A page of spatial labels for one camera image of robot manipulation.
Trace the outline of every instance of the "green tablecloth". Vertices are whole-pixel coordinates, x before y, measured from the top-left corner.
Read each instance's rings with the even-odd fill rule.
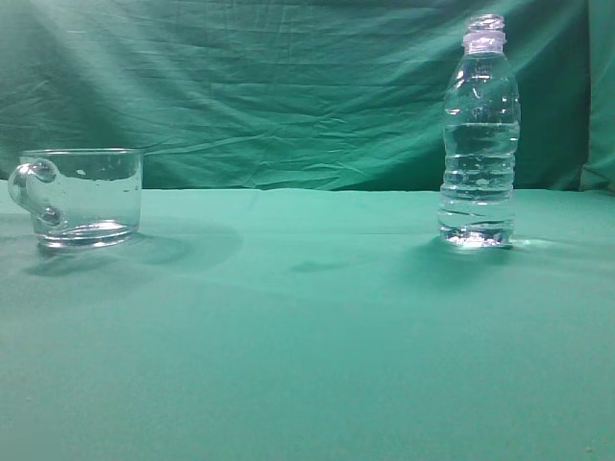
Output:
[[[0,182],[0,459],[611,460],[615,199],[520,191],[516,247],[431,192],[145,191],[40,251]]]

